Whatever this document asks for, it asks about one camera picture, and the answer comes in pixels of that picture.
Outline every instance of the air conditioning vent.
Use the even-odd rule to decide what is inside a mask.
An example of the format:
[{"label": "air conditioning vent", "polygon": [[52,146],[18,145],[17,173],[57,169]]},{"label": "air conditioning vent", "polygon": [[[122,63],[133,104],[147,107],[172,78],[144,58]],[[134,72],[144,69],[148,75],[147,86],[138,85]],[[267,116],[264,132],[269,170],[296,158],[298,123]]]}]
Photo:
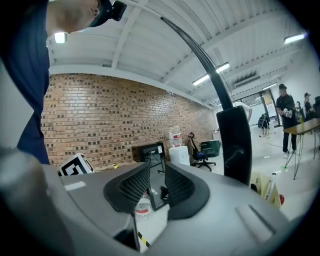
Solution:
[{"label": "air conditioning vent", "polygon": [[247,79],[244,79],[244,80],[242,80],[242,81],[239,81],[239,82],[235,83],[235,84],[234,84],[234,87],[235,87],[235,88],[239,88],[239,87],[244,86],[244,85],[247,85],[247,84],[249,84],[249,83],[251,83],[251,82],[253,82],[253,81],[256,81],[256,80],[258,80],[258,79],[260,79],[260,78],[261,78],[260,75],[255,75],[255,76],[249,77],[249,78],[247,78]]}]

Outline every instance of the black t-shirt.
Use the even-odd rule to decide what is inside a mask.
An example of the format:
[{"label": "black t-shirt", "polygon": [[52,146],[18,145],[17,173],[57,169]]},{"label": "black t-shirt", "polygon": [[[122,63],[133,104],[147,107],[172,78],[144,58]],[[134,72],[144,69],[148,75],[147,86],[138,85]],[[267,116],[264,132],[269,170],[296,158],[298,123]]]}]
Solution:
[{"label": "black t-shirt", "polygon": [[2,56],[13,82],[34,110],[17,147],[34,155],[42,164],[49,164],[40,126],[44,96],[49,86],[47,5],[47,1],[41,2],[26,12],[23,23],[10,39],[10,44]]},{"label": "black t-shirt", "polygon": [[278,109],[281,109],[284,111],[284,109],[287,109],[288,111],[292,111],[294,114],[295,110],[295,101],[294,98],[290,94],[286,94],[285,96],[280,96],[276,99],[276,107]]},{"label": "black t-shirt", "polygon": [[304,108],[305,108],[305,112],[308,113],[309,110],[312,108],[310,102],[308,100],[304,101]]}]

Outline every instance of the plastic bottle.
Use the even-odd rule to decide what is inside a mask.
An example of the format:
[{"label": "plastic bottle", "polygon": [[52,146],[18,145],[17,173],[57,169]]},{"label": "plastic bottle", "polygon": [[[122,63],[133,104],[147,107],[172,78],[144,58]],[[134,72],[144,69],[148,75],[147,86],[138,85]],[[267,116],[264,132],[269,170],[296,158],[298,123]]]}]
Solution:
[{"label": "plastic bottle", "polygon": [[137,218],[149,218],[152,214],[152,206],[150,202],[150,197],[147,194],[147,191],[144,192],[140,201],[135,207],[135,215]]},{"label": "plastic bottle", "polygon": [[181,139],[181,133],[180,133],[180,127],[179,126],[173,126],[173,127],[170,128],[169,140],[170,140],[171,146],[173,148],[181,146],[182,139]]}]

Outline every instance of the person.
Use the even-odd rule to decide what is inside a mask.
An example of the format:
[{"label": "person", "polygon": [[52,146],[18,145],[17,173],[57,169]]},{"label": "person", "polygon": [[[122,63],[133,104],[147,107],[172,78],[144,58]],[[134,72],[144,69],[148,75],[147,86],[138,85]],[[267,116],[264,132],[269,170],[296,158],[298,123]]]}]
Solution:
[{"label": "person", "polygon": [[314,117],[314,108],[311,106],[310,103],[310,96],[311,94],[305,93],[304,94],[304,110],[305,110],[305,120],[309,121]]},{"label": "person", "polygon": [[72,33],[97,27],[114,16],[109,0],[38,1],[23,12],[21,23],[10,33],[5,49],[1,49],[7,73],[33,109],[17,147],[35,156],[42,164],[49,164],[41,132],[44,96],[49,86],[47,38],[59,32]]},{"label": "person", "polygon": [[313,109],[316,115],[316,118],[320,118],[320,96],[314,98]]},{"label": "person", "polygon": [[270,135],[269,122],[270,122],[270,118],[267,113],[262,114],[262,116],[258,120],[258,127],[262,129],[263,137]]},{"label": "person", "polygon": [[[280,96],[276,100],[276,111],[282,117],[283,129],[288,129],[290,127],[296,126],[296,110],[294,108],[295,101],[294,98],[287,93],[287,87],[282,83],[279,85]],[[288,158],[288,142],[289,133],[284,132],[283,134],[283,158]],[[292,144],[292,154],[298,155],[297,152],[297,135],[291,134],[291,144]]]},{"label": "person", "polygon": [[296,102],[296,106],[295,107],[296,107],[296,111],[298,113],[298,116],[302,117],[302,121],[304,122],[306,118],[305,118],[304,110],[301,107],[300,101]]},{"label": "person", "polygon": [[248,118],[248,123],[250,122],[250,119],[251,119],[251,116],[252,116],[252,107],[244,104],[243,102],[241,101],[237,101],[237,102],[233,102],[232,105],[234,107],[238,107],[238,106],[242,106],[244,108],[244,111],[246,112],[247,114],[247,118]]}]

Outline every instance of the green storage bin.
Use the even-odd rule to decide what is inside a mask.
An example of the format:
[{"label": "green storage bin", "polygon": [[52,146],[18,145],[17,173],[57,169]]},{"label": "green storage bin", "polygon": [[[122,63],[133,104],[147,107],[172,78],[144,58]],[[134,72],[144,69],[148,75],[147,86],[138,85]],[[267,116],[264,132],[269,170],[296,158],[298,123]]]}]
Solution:
[{"label": "green storage bin", "polygon": [[207,157],[214,158],[219,156],[220,153],[220,141],[218,139],[213,139],[209,141],[201,142],[200,144],[201,151],[205,148],[211,148],[207,150]]}]

